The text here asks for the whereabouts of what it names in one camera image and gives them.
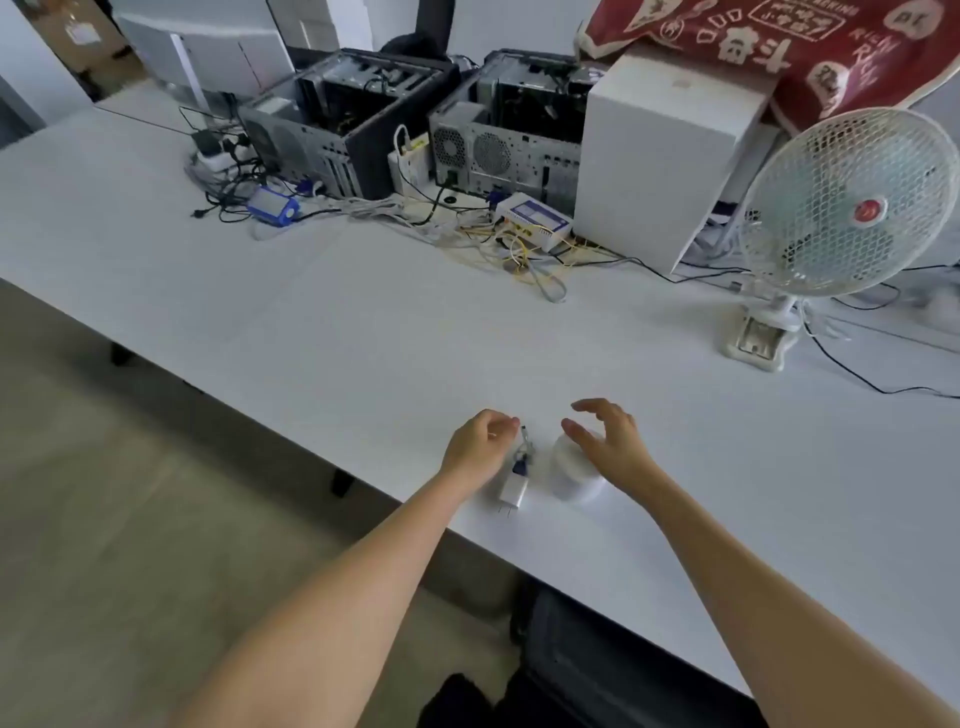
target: red bag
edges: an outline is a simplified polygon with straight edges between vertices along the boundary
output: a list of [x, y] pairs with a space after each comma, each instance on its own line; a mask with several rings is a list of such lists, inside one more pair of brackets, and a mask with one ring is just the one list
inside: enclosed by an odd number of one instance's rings
[[796, 134], [843, 111], [904, 108], [960, 67], [960, 0], [600, 0], [578, 47], [637, 38], [781, 75], [773, 111]]

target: table leg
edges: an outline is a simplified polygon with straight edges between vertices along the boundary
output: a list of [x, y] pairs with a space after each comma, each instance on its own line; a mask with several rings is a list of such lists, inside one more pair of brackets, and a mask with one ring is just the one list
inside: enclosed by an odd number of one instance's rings
[[330, 492], [336, 497], [345, 496], [355, 479], [350, 473], [337, 468], [337, 472], [333, 474], [333, 481], [330, 483]]
[[130, 364], [135, 354], [115, 341], [110, 342], [110, 364], [114, 367], [123, 367]]

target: right hand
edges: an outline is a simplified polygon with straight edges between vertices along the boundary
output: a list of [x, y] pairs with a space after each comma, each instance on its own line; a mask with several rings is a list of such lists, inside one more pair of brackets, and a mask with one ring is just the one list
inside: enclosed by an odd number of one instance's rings
[[577, 412], [592, 412], [604, 424], [606, 439], [594, 437], [573, 420], [563, 420], [561, 427], [610, 483], [633, 495], [640, 481], [660, 471], [640, 440], [633, 415], [620, 405], [599, 399], [575, 401], [572, 407]]

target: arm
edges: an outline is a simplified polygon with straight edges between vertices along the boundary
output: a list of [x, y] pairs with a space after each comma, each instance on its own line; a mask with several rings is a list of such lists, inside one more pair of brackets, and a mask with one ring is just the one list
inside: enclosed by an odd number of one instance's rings
[[609, 482], [647, 509], [693, 582], [773, 728], [956, 728], [960, 716], [794, 584], [760, 561], [664, 473], [631, 415], [606, 400], [563, 428]]
[[518, 428], [484, 410], [458, 429], [440, 471], [254, 628], [174, 724], [355, 725], [446, 525], [496, 474]]

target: gray floor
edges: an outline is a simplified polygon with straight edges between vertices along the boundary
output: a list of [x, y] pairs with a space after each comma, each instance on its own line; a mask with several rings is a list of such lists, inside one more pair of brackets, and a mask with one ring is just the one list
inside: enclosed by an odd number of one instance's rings
[[[159, 726], [228, 646], [395, 504], [0, 281], [0, 725]], [[479, 583], [481, 588], [468, 586]], [[516, 572], [447, 534], [361, 721], [516, 669]]]

